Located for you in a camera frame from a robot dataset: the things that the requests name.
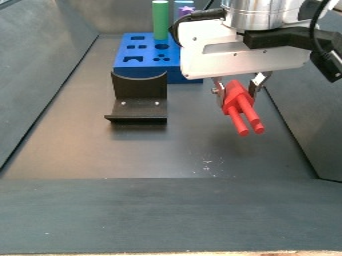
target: shape hole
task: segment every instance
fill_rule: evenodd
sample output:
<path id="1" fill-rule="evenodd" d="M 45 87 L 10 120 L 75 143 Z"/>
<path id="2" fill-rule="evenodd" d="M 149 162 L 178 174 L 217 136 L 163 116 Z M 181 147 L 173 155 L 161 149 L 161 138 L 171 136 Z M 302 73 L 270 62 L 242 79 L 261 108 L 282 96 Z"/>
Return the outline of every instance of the shape hole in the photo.
<path id="1" fill-rule="evenodd" d="M 157 45 L 155 45 L 155 48 L 157 48 L 158 50 L 166 50 L 169 47 L 170 47 L 169 44 L 157 44 Z"/>
<path id="2" fill-rule="evenodd" d="M 133 36 L 131 40 L 145 40 L 145 36 Z"/>
<path id="3" fill-rule="evenodd" d="M 131 60 L 138 60 L 139 62 L 143 62 L 145 57 L 143 56 L 127 56 L 123 58 L 123 62 L 129 62 Z"/>

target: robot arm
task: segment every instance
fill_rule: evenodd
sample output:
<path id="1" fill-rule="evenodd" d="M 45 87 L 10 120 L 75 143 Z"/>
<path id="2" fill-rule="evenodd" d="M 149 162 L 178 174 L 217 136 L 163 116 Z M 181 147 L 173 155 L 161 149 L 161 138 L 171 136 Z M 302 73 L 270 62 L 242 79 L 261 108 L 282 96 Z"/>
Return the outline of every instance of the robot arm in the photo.
<path id="1" fill-rule="evenodd" d="M 222 8 L 194 12 L 171 28 L 182 46 L 182 73 L 187 79 L 213 78 L 218 105 L 241 136 L 249 129 L 240 113 L 256 133 L 264 132 L 253 104 L 273 71 L 300 68 L 312 59 L 330 82 L 342 78 L 342 36 L 317 30 L 317 20 L 336 4 L 337 0 L 222 0 Z M 248 73 L 257 73 L 249 91 L 237 80 L 222 84 L 224 76 Z"/>
<path id="2" fill-rule="evenodd" d="M 320 57 L 325 53 L 316 49 L 310 37 L 313 19 L 309 18 L 314 18 L 322 3 L 222 0 L 224 19 L 179 24 L 177 38 L 182 45 L 183 75 L 198 79 L 300 68 L 312 55 L 329 81 L 341 79 L 341 34 L 316 31 L 320 45 L 333 59 L 328 67 Z"/>

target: black cable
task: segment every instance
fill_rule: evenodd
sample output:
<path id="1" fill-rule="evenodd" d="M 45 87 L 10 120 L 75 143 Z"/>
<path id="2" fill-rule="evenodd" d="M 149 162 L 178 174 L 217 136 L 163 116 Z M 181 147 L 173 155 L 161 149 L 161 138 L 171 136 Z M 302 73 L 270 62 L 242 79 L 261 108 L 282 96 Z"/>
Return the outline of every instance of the black cable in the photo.
<path id="1" fill-rule="evenodd" d="M 213 3 L 214 3 L 214 0 L 210 0 L 210 1 L 208 2 L 206 7 L 204 8 L 204 10 L 208 10 L 208 9 L 210 8 L 210 6 L 213 5 Z"/>
<path id="2" fill-rule="evenodd" d="M 314 17 L 312 19 L 312 22 L 310 22 L 310 29 L 309 29 L 309 33 L 310 33 L 310 39 L 312 39 L 312 44 L 313 44 L 313 49 L 317 53 L 320 53 L 322 56 L 325 56 L 328 53 L 326 51 L 324 50 L 320 42 L 318 42 L 318 39 L 316 37 L 316 25 L 317 25 L 317 21 L 320 19 L 320 16 L 325 10 L 325 7 L 328 5 L 328 3 L 330 2 L 330 0 L 324 0 L 321 5 L 318 6 L 317 8 L 317 11 L 316 11 L 316 14 L 314 14 Z"/>
<path id="3" fill-rule="evenodd" d="M 193 13 L 181 17 L 173 27 L 170 28 L 171 35 L 174 37 L 175 43 L 182 47 L 178 37 L 178 27 L 182 22 L 189 21 L 201 21 L 201 20 L 214 20 L 214 19 L 225 19 L 226 11 L 224 8 L 210 9 L 205 11 L 194 11 Z"/>
<path id="4" fill-rule="evenodd" d="M 181 24 L 182 22 L 189 22 L 189 21 L 191 21 L 191 14 L 187 14 L 187 15 L 182 16 L 182 17 L 177 20 L 175 24 L 174 24 L 173 27 L 171 27 L 171 31 L 173 31 L 171 35 L 173 35 L 173 37 L 174 37 L 175 43 L 177 43 L 181 47 L 182 47 L 182 44 L 181 44 L 181 42 L 179 42 L 179 37 L 178 37 L 178 27 L 179 27 L 179 24 Z"/>

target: black holder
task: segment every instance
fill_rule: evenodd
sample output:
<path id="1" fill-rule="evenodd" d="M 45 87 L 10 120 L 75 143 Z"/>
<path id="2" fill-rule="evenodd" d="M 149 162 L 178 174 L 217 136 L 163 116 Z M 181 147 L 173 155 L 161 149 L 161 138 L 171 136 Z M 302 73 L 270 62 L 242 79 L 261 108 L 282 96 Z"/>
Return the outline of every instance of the black holder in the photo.
<path id="1" fill-rule="evenodd" d="M 115 91 L 113 114 L 115 123 L 167 122 L 167 72 L 151 78 L 129 78 L 111 73 Z"/>

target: red cylinder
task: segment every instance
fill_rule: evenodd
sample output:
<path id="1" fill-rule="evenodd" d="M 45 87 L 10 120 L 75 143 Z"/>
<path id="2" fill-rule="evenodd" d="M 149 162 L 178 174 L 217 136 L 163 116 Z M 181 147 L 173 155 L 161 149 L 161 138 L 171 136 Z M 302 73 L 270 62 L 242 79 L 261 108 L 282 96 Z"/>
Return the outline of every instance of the red cylinder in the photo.
<path id="1" fill-rule="evenodd" d="M 241 118 L 241 115 L 238 113 L 238 110 L 234 106 L 229 107 L 229 114 L 233 120 L 233 123 L 236 125 L 237 131 L 241 136 L 248 136 L 249 135 L 249 128 L 246 124 L 244 123 L 244 120 Z"/>
<path id="2" fill-rule="evenodd" d="M 252 125 L 256 125 L 261 122 L 261 118 L 257 114 L 257 112 L 254 111 L 250 102 L 248 101 L 246 97 L 244 94 L 241 94 L 237 98 L 240 106 L 242 108 L 242 112 L 245 113 L 248 120 L 250 122 Z"/>

